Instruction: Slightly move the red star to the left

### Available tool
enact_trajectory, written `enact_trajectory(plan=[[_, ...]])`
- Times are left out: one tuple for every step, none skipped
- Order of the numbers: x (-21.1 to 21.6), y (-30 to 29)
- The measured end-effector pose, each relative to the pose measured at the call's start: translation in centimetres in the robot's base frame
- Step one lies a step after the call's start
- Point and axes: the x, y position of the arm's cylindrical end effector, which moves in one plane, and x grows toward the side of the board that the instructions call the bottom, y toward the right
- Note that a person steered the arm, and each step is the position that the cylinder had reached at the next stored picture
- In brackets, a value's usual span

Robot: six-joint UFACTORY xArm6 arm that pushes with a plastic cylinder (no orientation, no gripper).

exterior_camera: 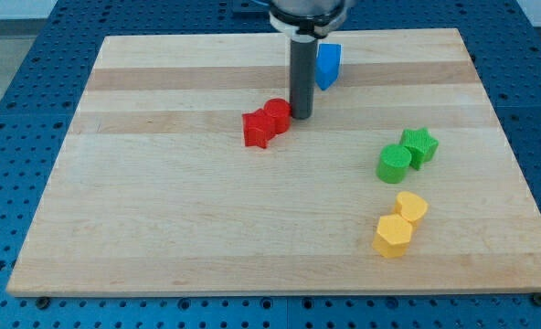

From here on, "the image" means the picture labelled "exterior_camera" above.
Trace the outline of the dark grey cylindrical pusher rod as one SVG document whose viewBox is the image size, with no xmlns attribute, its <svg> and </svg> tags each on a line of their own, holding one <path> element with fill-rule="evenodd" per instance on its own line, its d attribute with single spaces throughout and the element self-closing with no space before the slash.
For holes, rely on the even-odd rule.
<svg viewBox="0 0 541 329">
<path fill-rule="evenodd" d="M 306 120 L 313 113 L 316 54 L 318 41 L 295 41 L 290 43 L 290 100 L 292 118 Z"/>
</svg>

